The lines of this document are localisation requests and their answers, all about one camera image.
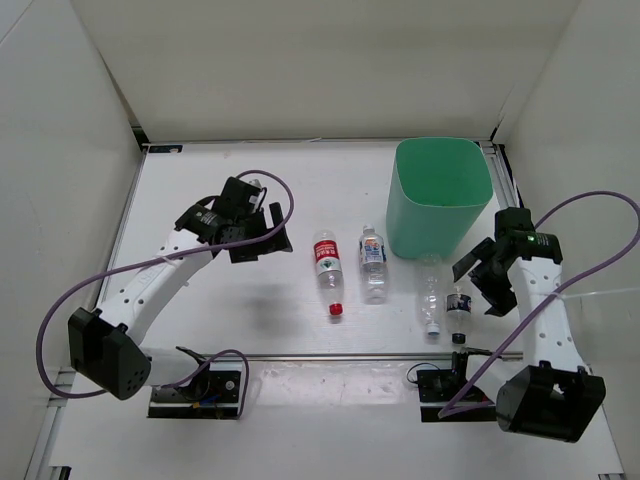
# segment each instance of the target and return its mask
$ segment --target white bottle cap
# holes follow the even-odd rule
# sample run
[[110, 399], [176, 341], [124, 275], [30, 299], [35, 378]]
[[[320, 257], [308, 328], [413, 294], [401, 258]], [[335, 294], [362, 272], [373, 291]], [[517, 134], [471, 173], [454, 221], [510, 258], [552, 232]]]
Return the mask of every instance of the white bottle cap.
[[427, 325], [427, 335], [430, 337], [436, 337], [440, 335], [440, 325], [437, 323], [430, 323]]

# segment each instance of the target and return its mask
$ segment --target red bottle cap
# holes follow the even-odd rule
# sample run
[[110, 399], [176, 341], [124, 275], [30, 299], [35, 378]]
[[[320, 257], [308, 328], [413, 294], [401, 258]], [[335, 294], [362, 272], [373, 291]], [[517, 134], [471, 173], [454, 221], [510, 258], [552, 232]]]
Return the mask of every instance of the red bottle cap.
[[333, 305], [329, 305], [329, 313], [331, 315], [342, 315], [342, 304], [334, 303]]

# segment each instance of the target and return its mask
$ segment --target red bottle label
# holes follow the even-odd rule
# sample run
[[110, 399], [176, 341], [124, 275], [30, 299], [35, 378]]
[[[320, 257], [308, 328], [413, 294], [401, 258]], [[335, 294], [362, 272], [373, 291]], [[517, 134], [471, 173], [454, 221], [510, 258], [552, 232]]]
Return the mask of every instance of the red bottle label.
[[316, 254], [316, 273], [318, 275], [331, 270], [342, 271], [336, 242], [322, 240], [314, 245], [313, 250]]
[[319, 262], [325, 257], [340, 258], [340, 255], [338, 255], [338, 246], [333, 240], [322, 240], [316, 243], [315, 250], [316, 262]]

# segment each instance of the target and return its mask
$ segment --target blue bottle label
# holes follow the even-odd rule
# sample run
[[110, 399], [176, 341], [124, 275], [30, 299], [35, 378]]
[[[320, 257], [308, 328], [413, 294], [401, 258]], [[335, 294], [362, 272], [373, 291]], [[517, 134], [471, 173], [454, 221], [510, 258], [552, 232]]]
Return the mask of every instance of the blue bottle label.
[[463, 310], [471, 313], [471, 297], [462, 293], [447, 295], [447, 312], [452, 310]]
[[360, 262], [362, 265], [366, 263], [384, 263], [387, 256], [384, 253], [384, 245], [376, 239], [367, 238], [364, 243], [360, 242]]

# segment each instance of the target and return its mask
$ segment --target small water bottle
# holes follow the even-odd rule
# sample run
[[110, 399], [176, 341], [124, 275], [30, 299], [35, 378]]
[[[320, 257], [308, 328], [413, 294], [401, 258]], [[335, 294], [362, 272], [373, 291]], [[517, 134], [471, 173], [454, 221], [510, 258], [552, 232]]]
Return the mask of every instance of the small water bottle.
[[471, 333], [471, 296], [466, 282], [453, 286], [453, 293], [447, 295], [447, 330], [454, 345], [467, 343]]
[[331, 230], [320, 230], [313, 236], [316, 274], [324, 303], [333, 316], [342, 315], [344, 283], [336, 236]]
[[427, 254], [418, 260], [418, 308], [420, 323], [429, 338], [440, 337], [442, 317], [442, 259], [438, 254]]
[[367, 302], [380, 303], [387, 297], [387, 256], [384, 240], [373, 225], [365, 225], [360, 237], [360, 272]]

